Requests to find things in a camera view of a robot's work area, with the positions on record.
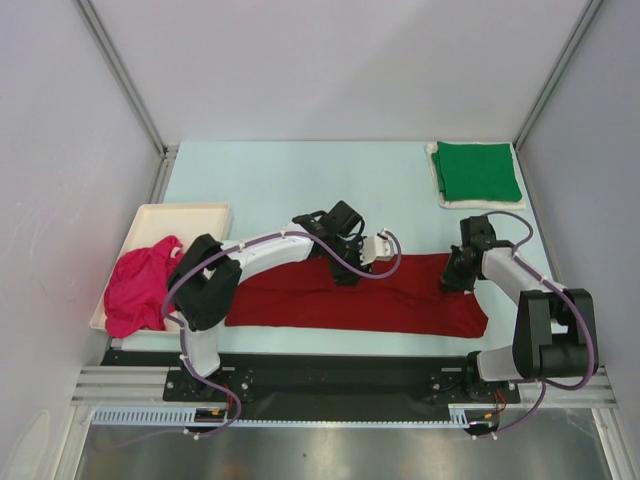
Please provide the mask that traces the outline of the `dark red t shirt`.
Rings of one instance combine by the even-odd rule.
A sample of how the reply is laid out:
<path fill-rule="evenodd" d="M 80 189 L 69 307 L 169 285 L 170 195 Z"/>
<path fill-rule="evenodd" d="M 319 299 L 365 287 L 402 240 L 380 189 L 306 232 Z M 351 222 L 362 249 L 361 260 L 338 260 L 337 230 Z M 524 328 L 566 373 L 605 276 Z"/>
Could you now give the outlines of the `dark red t shirt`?
<path fill-rule="evenodd" d="M 472 293 L 440 288 L 448 256 L 406 255 L 381 280 L 338 286 L 324 258 L 288 263 L 242 282 L 225 324 L 480 338 L 488 316 Z"/>

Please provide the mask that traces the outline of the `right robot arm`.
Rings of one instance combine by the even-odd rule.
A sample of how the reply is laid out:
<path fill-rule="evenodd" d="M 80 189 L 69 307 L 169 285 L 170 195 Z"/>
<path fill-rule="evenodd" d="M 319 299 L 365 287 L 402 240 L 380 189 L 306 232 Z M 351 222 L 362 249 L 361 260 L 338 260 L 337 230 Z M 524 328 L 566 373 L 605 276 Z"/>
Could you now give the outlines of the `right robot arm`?
<path fill-rule="evenodd" d="M 484 401 L 498 382 L 545 382 L 574 391 L 599 368 L 594 302 L 584 289 L 570 289 L 526 261 L 520 248 L 533 238 L 500 240 L 492 211 L 460 221 L 461 244 L 452 246 L 440 279 L 445 292 L 471 293 L 478 280 L 498 286 L 516 306 L 512 343 L 472 352 L 461 376 L 463 393 Z"/>

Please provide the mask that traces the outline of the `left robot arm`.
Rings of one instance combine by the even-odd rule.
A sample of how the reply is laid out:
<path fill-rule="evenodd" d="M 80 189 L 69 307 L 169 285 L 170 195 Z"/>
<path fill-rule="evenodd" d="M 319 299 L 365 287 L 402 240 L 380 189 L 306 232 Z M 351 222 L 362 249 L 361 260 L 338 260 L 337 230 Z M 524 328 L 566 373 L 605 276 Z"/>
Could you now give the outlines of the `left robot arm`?
<path fill-rule="evenodd" d="M 294 217 L 283 229 L 247 241 L 198 236 L 169 276 L 169 303 L 179 312 L 186 387 L 197 398 L 214 397 L 221 387 L 219 325 L 249 278 L 289 263 L 326 258 L 335 284 L 354 286 L 370 268 L 360 259 L 364 218 L 344 201 L 330 211 Z"/>

